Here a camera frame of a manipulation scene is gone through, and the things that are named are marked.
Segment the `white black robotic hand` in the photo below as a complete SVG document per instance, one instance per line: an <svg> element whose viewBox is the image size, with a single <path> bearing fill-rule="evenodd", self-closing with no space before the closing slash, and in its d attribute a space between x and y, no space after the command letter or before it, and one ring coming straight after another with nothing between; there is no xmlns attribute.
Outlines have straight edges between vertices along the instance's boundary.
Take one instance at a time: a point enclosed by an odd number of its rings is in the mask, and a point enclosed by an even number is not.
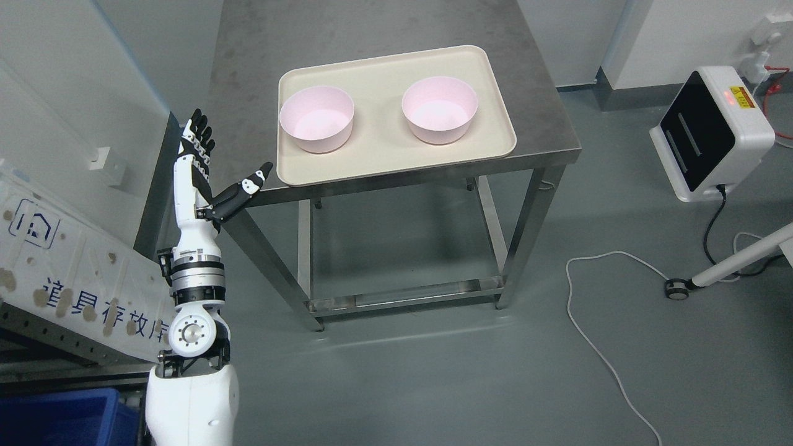
<svg viewBox="0 0 793 446"><path fill-rule="evenodd" d="M182 130L173 161L173 200L178 226L190 221L206 221L215 231L220 231L221 225L264 190L274 167L271 162L213 196L209 168L215 145L208 117L201 109L195 109Z"/></svg>

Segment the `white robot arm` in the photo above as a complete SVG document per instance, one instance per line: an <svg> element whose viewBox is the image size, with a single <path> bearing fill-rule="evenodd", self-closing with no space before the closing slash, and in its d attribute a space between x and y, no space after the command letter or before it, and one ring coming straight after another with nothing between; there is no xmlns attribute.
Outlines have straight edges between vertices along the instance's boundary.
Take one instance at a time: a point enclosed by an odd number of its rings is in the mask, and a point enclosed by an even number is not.
<svg viewBox="0 0 793 446"><path fill-rule="evenodd" d="M148 376L145 422L155 445L231 445L240 387L230 364L230 330L220 314L226 269L210 221L178 224L180 240L162 254L175 299L168 348Z"/></svg>

